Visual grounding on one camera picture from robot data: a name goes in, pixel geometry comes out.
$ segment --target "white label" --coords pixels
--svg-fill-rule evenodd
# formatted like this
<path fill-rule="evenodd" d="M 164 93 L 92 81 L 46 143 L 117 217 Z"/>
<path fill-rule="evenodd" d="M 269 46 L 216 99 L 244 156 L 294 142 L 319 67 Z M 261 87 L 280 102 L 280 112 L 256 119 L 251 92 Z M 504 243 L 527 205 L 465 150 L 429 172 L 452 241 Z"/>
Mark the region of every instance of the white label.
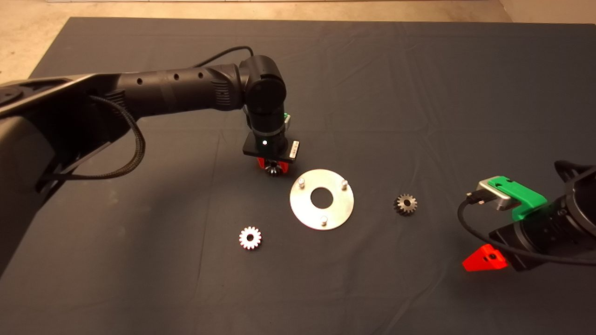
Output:
<path fill-rule="evenodd" d="M 300 145 L 300 141 L 294 141 L 292 143 L 292 149 L 290 150 L 290 158 L 296 158 L 296 154 L 298 153 L 298 146 Z"/>

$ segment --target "cable connector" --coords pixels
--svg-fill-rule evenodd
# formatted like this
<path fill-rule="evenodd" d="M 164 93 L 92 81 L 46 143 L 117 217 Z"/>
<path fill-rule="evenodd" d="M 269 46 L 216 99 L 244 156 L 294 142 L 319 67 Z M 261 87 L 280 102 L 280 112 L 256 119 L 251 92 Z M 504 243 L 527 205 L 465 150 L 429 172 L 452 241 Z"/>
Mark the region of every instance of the cable connector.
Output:
<path fill-rule="evenodd" d="M 485 204 L 496 199 L 496 195 L 486 189 L 476 190 L 466 194 L 468 204 Z"/>

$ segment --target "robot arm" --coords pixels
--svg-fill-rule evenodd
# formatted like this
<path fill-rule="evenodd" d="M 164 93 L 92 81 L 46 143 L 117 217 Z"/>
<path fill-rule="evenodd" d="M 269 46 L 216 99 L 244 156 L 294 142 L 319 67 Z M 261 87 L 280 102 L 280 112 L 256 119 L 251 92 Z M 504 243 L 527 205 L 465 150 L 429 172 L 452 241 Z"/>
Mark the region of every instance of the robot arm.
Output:
<path fill-rule="evenodd" d="M 565 182 L 565 194 L 550 204 L 540 194 L 503 176 L 481 181 L 458 209 L 463 227 L 484 245 L 464 261 L 468 271 L 500 269 L 510 263 L 516 271 L 546 262 L 596 266 L 596 259 L 577 258 L 596 250 L 596 166 L 555 162 Z M 469 204 L 492 204 L 512 209 L 513 223 L 484 235 L 466 223 Z"/>
<path fill-rule="evenodd" d="M 130 129 L 110 105 L 127 111 L 132 125 L 160 114 L 242 108 L 252 130 L 244 154 L 277 168 L 293 163 L 298 147 L 298 141 L 285 137 L 285 95 L 275 62 L 262 55 L 239 66 L 53 77 L 0 86 L 0 275 L 35 213 L 64 180 Z"/>

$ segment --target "gear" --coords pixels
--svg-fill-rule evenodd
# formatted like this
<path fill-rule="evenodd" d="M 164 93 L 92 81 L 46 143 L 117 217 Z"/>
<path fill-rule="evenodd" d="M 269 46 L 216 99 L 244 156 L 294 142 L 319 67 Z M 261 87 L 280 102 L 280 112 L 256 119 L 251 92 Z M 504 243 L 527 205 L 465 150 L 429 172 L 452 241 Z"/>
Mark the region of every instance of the gear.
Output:
<path fill-rule="evenodd" d="M 412 215 L 418 209 L 418 202 L 413 196 L 402 194 L 393 202 L 393 208 L 400 215 Z"/>
<path fill-rule="evenodd" d="M 267 167 L 265 168 L 265 172 L 267 172 L 272 177 L 277 177 L 280 174 L 282 174 L 281 167 L 277 164 L 267 165 Z"/>
<path fill-rule="evenodd" d="M 259 246 L 261 241 L 261 234 L 256 227 L 246 227 L 242 229 L 239 235 L 240 245 L 246 250 L 253 250 Z"/>

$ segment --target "metal disc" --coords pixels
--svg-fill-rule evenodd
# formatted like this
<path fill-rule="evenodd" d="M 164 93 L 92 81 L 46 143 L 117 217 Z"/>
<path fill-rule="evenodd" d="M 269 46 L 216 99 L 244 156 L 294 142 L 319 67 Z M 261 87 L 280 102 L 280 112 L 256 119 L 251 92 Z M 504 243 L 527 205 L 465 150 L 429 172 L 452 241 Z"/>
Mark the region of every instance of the metal disc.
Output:
<path fill-rule="evenodd" d="M 312 203 L 311 194 L 317 188 L 326 188 L 331 193 L 331 206 L 322 209 Z M 298 177 L 292 185 L 290 206 L 298 220 L 307 227 L 331 230 L 341 226 L 352 214 L 354 194 L 349 183 L 337 173 L 324 169 L 310 170 Z"/>

